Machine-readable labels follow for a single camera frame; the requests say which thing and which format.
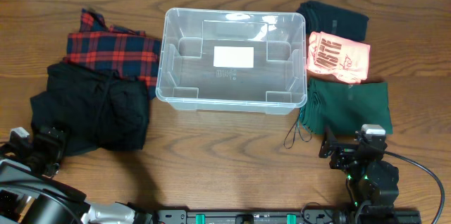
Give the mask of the dark green garment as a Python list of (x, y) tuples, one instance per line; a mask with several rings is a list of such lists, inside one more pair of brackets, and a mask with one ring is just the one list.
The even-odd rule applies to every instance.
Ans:
[(387, 82), (345, 84), (310, 78), (306, 87), (302, 92), (307, 102), (288, 131), (292, 139), (284, 139), (286, 149), (293, 147), (297, 137), (310, 141), (301, 129), (309, 135), (322, 135), (329, 127), (337, 135), (350, 136), (364, 124), (376, 124), (393, 133)]

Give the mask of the pink printed t-shirt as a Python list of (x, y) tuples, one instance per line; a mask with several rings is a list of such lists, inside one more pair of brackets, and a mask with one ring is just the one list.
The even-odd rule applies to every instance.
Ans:
[(347, 84), (359, 84), (368, 77), (371, 46), (325, 32), (309, 35), (307, 70), (333, 75)]

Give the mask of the red navy plaid shirt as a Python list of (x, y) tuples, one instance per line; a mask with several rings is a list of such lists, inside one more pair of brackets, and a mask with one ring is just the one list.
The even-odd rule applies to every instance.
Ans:
[(65, 62), (90, 70), (116, 71), (121, 78), (145, 83), (149, 99), (156, 97), (161, 40), (142, 30), (107, 26), (100, 13), (82, 9), (80, 29), (68, 35)]

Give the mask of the clear plastic storage container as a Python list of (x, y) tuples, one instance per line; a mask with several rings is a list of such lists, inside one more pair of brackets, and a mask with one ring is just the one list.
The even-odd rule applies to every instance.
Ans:
[[(307, 102), (305, 27), (299, 13), (171, 8), (156, 97), (176, 110), (289, 114)], [(215, 46), (253, 47), (254, 67), (214, 67)]]

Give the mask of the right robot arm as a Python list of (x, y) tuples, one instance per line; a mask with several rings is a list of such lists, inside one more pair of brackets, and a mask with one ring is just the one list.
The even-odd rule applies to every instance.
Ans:
[(332, 169), (347, 176), (354, 204), (392, 207), (399, 195), (399, 169), (383, 160), (386, 133), (380, 125), (364, 124), (355, 132), (356, 143), (340, 143), (329, 127), (324, 129), (319, 157), (330, 158)]

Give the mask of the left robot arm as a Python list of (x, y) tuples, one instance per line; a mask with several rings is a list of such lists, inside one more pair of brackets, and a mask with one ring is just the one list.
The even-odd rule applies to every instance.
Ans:
[(22, 127), (1, 143), (2, 223), (154, 223), (151, 213), (132, 204), (101, 205), (81, 191), (57, 182), (67, 134), (43, 127), (30, 138)]

